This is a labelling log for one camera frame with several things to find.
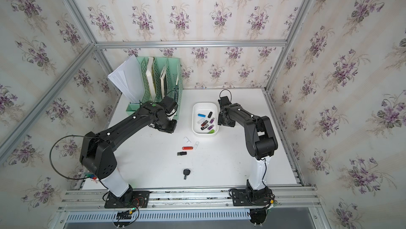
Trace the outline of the white plastic storage box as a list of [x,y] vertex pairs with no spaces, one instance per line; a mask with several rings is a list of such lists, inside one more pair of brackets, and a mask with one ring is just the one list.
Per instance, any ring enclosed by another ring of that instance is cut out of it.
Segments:
[[[210,112],[213,112],[211,118],[208,118],[208,114]],[[204,114],[206,115],[205,118],[199,117],[198,114]],[[218,108],[217,105],[212,103],[212,102],[199,102],[196,103],[193,108],[192,108],[192,131],[193,133],[198,136],[198,137],[213,137],[215,136],[218,131],[219,131],[219,125],[218,125]],[[212,118],[215,118],[215,121],[210,124],[210,120]],[[208,128],[205,130],[201,130],[201,125],[197,124],[197,122],[200,119],[205,119],[208,120],[208,123],[206,125],[211,126],[214,125],[214,127],[212,129],[215,130],[214,133],[210,133],[208,134],[208,132],[210,131]]]

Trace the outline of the white clear cap usb drive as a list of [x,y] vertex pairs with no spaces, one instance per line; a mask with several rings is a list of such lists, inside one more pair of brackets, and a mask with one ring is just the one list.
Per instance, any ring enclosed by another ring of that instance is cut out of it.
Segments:
[[201,125],[203,122],[205,121],[205,119],[200,119],[197,124]]

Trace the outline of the dark grey usb drive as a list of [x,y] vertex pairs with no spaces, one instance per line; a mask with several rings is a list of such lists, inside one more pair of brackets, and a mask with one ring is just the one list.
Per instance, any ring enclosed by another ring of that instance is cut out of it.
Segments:
[[187,155],[187,152],[185,152],[185,151],[177,153],[177,156],[185,156],[185,155]]

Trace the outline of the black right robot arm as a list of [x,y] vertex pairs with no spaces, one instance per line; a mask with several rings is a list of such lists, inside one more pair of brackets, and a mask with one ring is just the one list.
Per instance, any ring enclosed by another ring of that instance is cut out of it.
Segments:
[[218,103],[218,125],[231,128],[236,124],[242,126],[247,151],[255,159],[247,187],[252,191],[264,190],[269,160],[279,146],[270,118],[250,113],[240,104],[232,103],[227,96],[220,97]]

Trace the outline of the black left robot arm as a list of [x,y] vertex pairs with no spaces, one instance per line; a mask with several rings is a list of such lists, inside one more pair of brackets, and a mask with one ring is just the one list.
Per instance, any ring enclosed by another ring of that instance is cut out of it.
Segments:
[[79,162],[95,175],[109,192],[122,202],[130,202],[133,188],[117,168],[114,152],[146,126],[172,134],[177,121],[170,117],[178,109],[176,100],[165,96],[160,102],[147,101],[124,120],[99,133],[89,132],[82,142]]

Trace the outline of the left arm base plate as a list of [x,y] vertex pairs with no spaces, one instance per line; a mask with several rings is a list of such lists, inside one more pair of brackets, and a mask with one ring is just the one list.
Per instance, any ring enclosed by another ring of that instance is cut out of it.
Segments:
[[108,192],[103,196],[104,208],[146,208],[150,194],[149,191],[127,191],[122,197],[116,197]]

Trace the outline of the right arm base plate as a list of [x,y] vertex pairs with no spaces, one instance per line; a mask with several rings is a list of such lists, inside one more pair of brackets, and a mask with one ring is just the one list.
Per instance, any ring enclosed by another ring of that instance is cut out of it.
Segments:
[[250,188],[231,188],[228,194],[232,199],[233,206],[269,206],[275,200],[275,195],[269,188],[259,191]]

